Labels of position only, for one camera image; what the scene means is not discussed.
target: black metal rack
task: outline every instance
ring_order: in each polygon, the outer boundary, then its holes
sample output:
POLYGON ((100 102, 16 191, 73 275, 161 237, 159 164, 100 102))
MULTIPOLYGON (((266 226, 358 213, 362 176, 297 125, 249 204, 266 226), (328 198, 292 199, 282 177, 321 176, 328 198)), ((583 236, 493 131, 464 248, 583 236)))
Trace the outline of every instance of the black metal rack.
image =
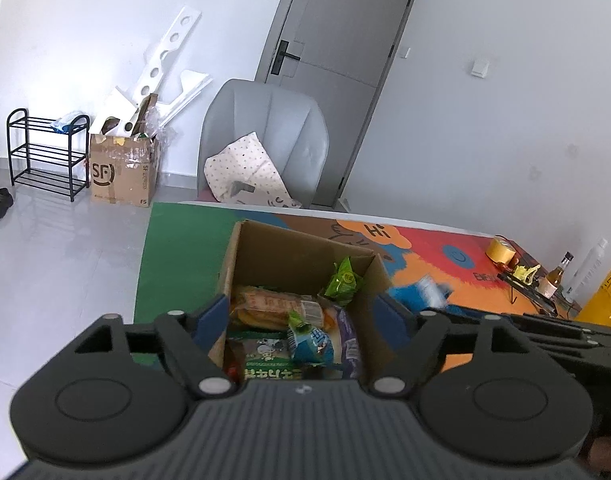
POLYGON ((84 187, 90 187, 90 177, 88 175, 87 164, 90 156, 90 118, 87 115, 79 115, 75 118, 65 134, 57 134, 50 123, 54 119, 45 119, 42 117, 31 117, 27 108, 17 108, 10 115, 6 122, 8 135, 8 163, 10 165, 10 180, 12 185, 16 182, 26 186, 44 189, 64 196, 70 197, 70 202, 74 202, 74 197, 84 187), (19 112, 23 112, 20 118, 13 120, 12 118, 19 112), (21 146, 12 148, 10 144, 10 129, 17 128, 25 131, 25 142, 21 146), (55 135, 68 136, 68 148, 57 148, 55 146, 47 146, 45 144, 37 144, 30 142, 30 132, 50 132, 55 135), (72 149, 72 137, 78 133, 86 133, 86 150, 84 152, 76 152, 72 149), (12 168, 12 158, 24 158, 26 167, 19 173, 14 174, 12 168), (53 171, 40 170, 33 168, 30 162, 43 162, 53 166, 68 168, 68 174, 57 173, 53 171), (73 168, 84 162, 86 164, 86 180, 80 180, 72 176, 73 168))

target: door handle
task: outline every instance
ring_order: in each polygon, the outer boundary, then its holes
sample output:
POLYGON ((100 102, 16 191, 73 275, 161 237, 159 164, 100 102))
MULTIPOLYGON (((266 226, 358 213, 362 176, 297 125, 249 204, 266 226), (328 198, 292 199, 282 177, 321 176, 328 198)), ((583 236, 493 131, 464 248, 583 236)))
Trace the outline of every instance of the door handle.
POLYGON ((301 61, 301 58, 299 56, 295 56, 294 54, 290 54, 289 52, 287 52, 288 44, 289 43, 285 40, 279 41, 277 57, 274 58, 274 63, 272 63, 272 69, 270 70, 270 73, 272 75, 279 75, 279 72, 281 72, 281 67, 283 66, 283 60, 286 57, 294 59, 295 61, 301 61))

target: bottle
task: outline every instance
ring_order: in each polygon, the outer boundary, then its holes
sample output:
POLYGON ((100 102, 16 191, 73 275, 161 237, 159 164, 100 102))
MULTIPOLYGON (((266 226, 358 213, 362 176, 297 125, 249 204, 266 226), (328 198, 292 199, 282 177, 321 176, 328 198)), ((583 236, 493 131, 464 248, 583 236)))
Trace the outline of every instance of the bottle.
POLYGON ((541 278, 537 290, 542 296, 551 298, 554 295, 556 289, 561 284, 563 271, 573 258, 574 256, 572 256, 570 253, 565 253, 565 257, 561 260, 561 264, 556 269, 548 272, 544 278, 541 278))
POLYGON ((611 327, 611 270, 574 320, 611 327))
POLYGON ((590 252, 586 259, 583 260, 583 263, 577 269, 577 272, 574 273, 570 283, 563 287, 563 297, 572 303, 579 295, 581 289, 587 285, 589 279, 597 272, 597 269, 601 266, 603 262, 603 257, 605 256, 605 248, 607 247, 607 240, 605 238, 601 238, 599 243, 596 244, 590 252))

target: bottle label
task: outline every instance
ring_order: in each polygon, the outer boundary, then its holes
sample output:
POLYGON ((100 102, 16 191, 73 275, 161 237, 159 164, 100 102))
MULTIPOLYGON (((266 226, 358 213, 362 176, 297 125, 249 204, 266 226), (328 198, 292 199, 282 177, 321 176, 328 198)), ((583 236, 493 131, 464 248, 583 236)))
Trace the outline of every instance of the bottle label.
POLYGON ((550 283, 546 278, 541 278, 537 291, 542 296, 550 299, 556 292, 556 287, 552 283, 550 283))

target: ridged gray surface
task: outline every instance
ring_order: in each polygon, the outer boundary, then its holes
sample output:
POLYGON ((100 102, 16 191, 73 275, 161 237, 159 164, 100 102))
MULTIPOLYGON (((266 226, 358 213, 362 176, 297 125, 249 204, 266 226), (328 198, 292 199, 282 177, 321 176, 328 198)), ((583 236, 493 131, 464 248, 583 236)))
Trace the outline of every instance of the ridged gray surface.
POLYGON ((355 381, 252 380, 231 399, 199 404, 175 439, 149 456, 80 472, 31 462, 15 480, 583 480, 572 460, 500 469, 426 436, 402 402, 355 381))

